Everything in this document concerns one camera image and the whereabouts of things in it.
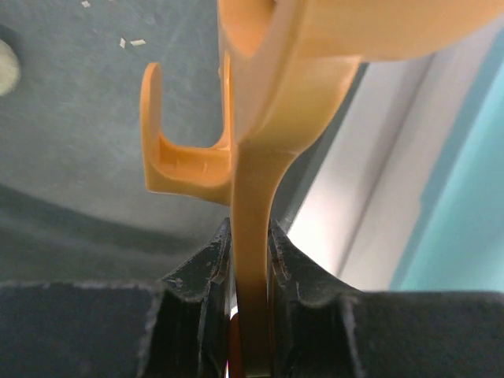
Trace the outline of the orange litter scoop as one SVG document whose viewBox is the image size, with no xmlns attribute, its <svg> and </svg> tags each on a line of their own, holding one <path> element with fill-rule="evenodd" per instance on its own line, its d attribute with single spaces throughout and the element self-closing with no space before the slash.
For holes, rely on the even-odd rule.
<svg viewBox="0 0 504 378">
<path fill-rule="evenodd" d="M 162 72 L 140 102 L 146 188 L 228 205 L 245 373 L 270 374 L 267 235 L 285 172 L 328 126 L 364 61 L 420 57 L 474 32 L 500 1 L 220 1 L 223 131 L 211 147 L 161 130 Z"/>
</svg>

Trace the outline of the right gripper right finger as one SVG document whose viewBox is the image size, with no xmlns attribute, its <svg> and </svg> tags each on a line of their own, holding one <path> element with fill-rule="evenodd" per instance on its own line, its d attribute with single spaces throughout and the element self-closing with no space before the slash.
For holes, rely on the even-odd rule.
<svg viewBox="0 0 504 378">
<path fill-rule="evenodd" d="M 269 228 L 275 377 L 500 377 L 498 292 L 359 291 Z"/>
</svg>

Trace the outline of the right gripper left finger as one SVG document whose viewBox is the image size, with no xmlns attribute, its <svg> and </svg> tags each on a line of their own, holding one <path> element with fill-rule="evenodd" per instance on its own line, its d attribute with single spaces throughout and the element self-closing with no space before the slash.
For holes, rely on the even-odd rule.
<svg viewBox="0 0 504 378">
<path fill-rule="evenodd" d="M 4 377 L 222 377 L 231 227 L 156 281 L 1 285 Z"/>
</svg>

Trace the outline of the pale green waste ball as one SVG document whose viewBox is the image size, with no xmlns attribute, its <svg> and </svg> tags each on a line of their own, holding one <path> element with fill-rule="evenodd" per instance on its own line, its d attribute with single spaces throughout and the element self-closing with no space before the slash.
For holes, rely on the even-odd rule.
<svg viewBox="0 0 504 378">
<path fill-rule="evenodd" d="M 9 44 L 0 40 L 0 95 L 7 95 L 18 85 L 20 62 Z"/>
</svg>

